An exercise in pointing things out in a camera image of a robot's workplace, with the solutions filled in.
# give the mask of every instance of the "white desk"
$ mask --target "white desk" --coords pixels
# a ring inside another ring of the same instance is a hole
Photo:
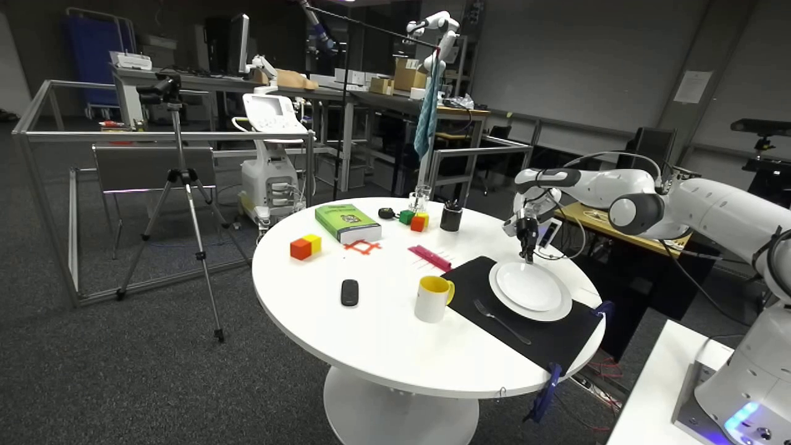
[[[677,396],[695,358],[710,368],[722,368],[729,356],[731,349],[668,318],[607,443],[698,445],[671,423]]]
[[[351,199],[364,212],[406,207],[402,197]],[[299,346],[331,363],[323,407],[344,443],[470,443],[476,400],[533,393],[548,374],[497,340],[465,316],[415,318],[417,279],[440,274],[409,244],[422,244],[451,264],[478,255],[519,259],[519,243],[502,232],[502,219],[465,211],[460,232],[436,228],[443,207],[430,202],[430,229],[409,232],[383,222],[380,249],[344,249],[313,219],[313,207],[277,222],[256,244],[252,282],[268,318]],[[296,261],[289,243],[315,232],[323,251]],[[590,279],[570,261],[535,261],[561,277],[570,297],[597,306]],[[359,279],[359,306],[341,306],[341,279]],[[602,324],[590,333],[565,376],[590,360],[602,340]]]

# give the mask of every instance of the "yellow block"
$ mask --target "yellow block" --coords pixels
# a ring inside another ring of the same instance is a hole
[[[310,255],[322,251],[322,238],[319,234],[308,232],[301,240],[310,243]]]

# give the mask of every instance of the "gray carpet floor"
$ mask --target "gray carpet floor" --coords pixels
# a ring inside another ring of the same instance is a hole
[[[87,145],[57,145],[37,154],[52,212],[64,234],[67,171],[90,166]],[[104,219],[97,181],[81,183],[84,287],[114,287],[129,266],[142,202],[129,197],[118,249]],[[377,186],[354,194],[383,194]],[[235,183],[219,188],[224,215],[235,217]],[[470,199],[488,215],[508,212],[507,188]],[[158,277],[195,266],[193,238],[178,194],[158,224],[136,277]],[[74,306],[62,287],[45,224],[31,204],[25,164],[0,129],[0,443],[339,443],[323,417],[326,363],[284,338],[262,314],[250,270],[214,274],[216,312],[226,343],[213,340],[213,316],[203,279],[131,293],[123,302]],[[226,238],[204,219],[209,264],[231,259]],[[246,251],[255,229],[239,219],[231,234]],[[743,327],[729,324],[703,300],[689,309],[689,324],[734,343]],[[597,368],[624,393],[639,374],[663,328],[647,314],[619,363]],[[616,416],[574,382],[543,423],[521,423],[530,396],[483,400],[472,443],[605,443]]]

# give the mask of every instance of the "small black object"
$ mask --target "small black object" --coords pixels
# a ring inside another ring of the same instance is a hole
[[[356,279],[344,279],[341,282],[341,304],[356,306],[359,300],[361,300],[361,288],[359,288]]]
[[[393,212],[393,207],[380,207],[380,211],[377,211],[377,217],[380,217],[380,219],[393,219],[396,212]]]
[[[457,199],[448,202],[445,211],[443,211],[443,219],[440,219],[440,228],[445,232],[457,232],[460,229],[460,222],[461,222],[461,207]]]

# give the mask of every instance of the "black stand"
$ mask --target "black stand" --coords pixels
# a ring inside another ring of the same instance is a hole
[[[151,240],[151,232],[156,228],[156,219],[163,211],[163,202],[168,199],[171,194],[171,188],[173,186],[179,186],[184,191],[184,197],[188,197],[188,207],[191,207],[191,219],[193,219],[193,234],[195,234],[195,244],[197,244],[197,251],[195,251],[195,259],[199,261],[203,266],[203,279],[204,279],[204,288],[208,288],[208,302],[213,306],[213,316],[214,316],[214,338],[219,343],[224,343],[224,330],[219,327],[219,314],[216,314],[216,304],[214,304],[214,288],[213,288],[213,279],[209,279],[209,271],[208,271],[208,264],[204,264],[204,246],[203,246],[203,238],[199,238],[199,222],[197,222],[197,212],[195,212],[195,197],[193,197],[193,188],[197,188],[197,193],[203,194],[204,204],[209,204],[219,219],[219,228],[226,229],[230,222],[221,217],[216,202],[209,199],[209,194],[204,193],[197,172],[193,168],[188,168],[188,160],[184,160],[184,154],[182,154],[182,138],[179,138],[179,109],[182,109],[182,101],[178,97],[178,88],[179,88],[179,79],[173,76],[173,79],[166,79],[166,84],[158,86],[158,92],[163,94],[166,103],[168,103],[168,112],[171,112],[171,124],[173,124],[173,133],[174,133],[174,151],[178,151],[178,168],[171,168],[168,175],[166,175],[166,186],[163,186],[163,193],[158,194],[156,199],[156,207],[153,212],[148,215],[148,224],[142,229],[142,243],[137,244],[137,249],[134,251],[134,259],[131,259],[131,266],[120,282],[120,287],[116,288],[116,297],[123,300],[126,297],[126,287],[131,282],[131,274]],[[237,244],[235,238],[230,238],[231,244],[237,246],[237,251],[246,259],[245,249]]]

